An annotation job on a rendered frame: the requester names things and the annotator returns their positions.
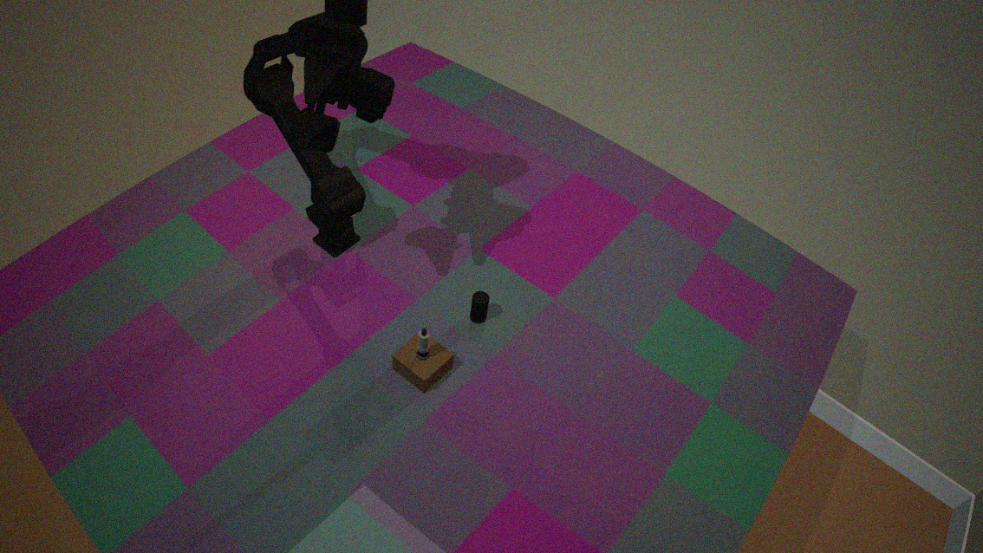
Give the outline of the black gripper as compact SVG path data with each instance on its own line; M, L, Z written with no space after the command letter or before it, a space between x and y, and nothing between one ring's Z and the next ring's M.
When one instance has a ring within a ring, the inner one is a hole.
M305 103L292 120L290 140L296 147L329 153L335 148L341 123L324 114L326 102L345 103L355 60L361 59L365 34L358 25L335 19L316 20L311 25L305 55ZM314 112L316 104L316 111Z

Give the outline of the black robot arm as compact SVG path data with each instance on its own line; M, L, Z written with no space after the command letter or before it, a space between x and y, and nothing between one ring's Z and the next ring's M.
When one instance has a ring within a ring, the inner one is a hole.
M310 39L311 25L320 19L335 19L348 24L367 24L368 0L325 0L325 12L296 21L287 34L267 37L252 47L252 58L244 70L245 98L257 111L271 116L279 127L296 160L305 170L311 182L310 196L313 205L305 209L309 220L320 234L313 242L322 246L332 257L342 255L350 246L361 241L355 233L353 217L364 206L365 192L347 166L337 167L325 152L310 147L301 149L290 140L294 113L299 110L294 96L292 69L287 55L305 57ZM355 60L350 74L351 84L345 103L337 108L346 110L348 104L356 107L356 117L371 123L382 119L391 104L395 81L388 75L361 66L368 50L364 36L361 59ZM281 64L267 68L264 64L282 57ZM357 240L358 238L358 240Z

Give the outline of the brown square block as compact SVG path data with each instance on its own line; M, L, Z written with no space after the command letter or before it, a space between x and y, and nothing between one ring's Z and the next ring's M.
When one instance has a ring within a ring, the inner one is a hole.
M452 370L453 353L430 336L430 354L421 360L417 355L418 334L392 354L392 369L425 393Z

